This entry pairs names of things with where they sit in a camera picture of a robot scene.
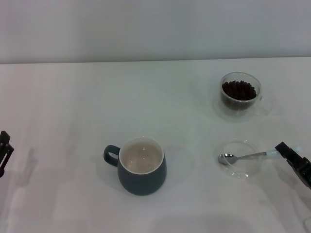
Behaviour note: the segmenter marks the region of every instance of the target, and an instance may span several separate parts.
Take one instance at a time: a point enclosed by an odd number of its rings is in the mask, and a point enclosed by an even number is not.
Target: white tabletop
[[[214,111],[234,71],[270,93],[268,116],[237,123]],[[307,232],[311,190],[284,159],[236,179],[213,152],[232,138],[259,150],[284,141],[310,159],[310,73],[311,58],[1,65],[0,130],[15,151],[0,179],[0,232]],[[103,160],[107,145],[140,135],[162,145],[168,166],[144,197]]]

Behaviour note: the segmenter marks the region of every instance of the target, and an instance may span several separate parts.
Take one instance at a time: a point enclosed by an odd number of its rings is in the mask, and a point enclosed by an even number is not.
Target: metal spoon
[[[294,146],[294,147],[291,147],[296,153],[299,153],[300,152],[300,148],[298,146]],[[224,164],[224,165],[228,165],[229,164],[234,164],[236,163],[239,159],[246,159],[246,158],[249,158],[249,157],[253,157],[253,156],[260,156],[260,155],[265,155],[265,156],[273,156],[273,155],[280,155],[280,153],[277,151],[277,150],[269,150],[269,151],[266,151],[266,152],[260,152],[260,153],[255,153],[255,154],[248,154],[248,155],[244,155],[244,156],[241,156],[241,157],[237,157],[233,154],[220,154],[218,156],[218,162],[220,164]]]

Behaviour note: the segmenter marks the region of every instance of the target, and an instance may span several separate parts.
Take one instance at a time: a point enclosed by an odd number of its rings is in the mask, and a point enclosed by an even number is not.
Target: glass cup
[[[236,100],[227,95],[223,90],[223,84],[232,81],[244,81],[255,88],[256,97],[251,100]],[[220,82],[220,107],[222,113],[230,117],[250,117],[256,113],[256,108],[262,100],[262,88],[260,82],[252,75],[233,72],[225,75]]]

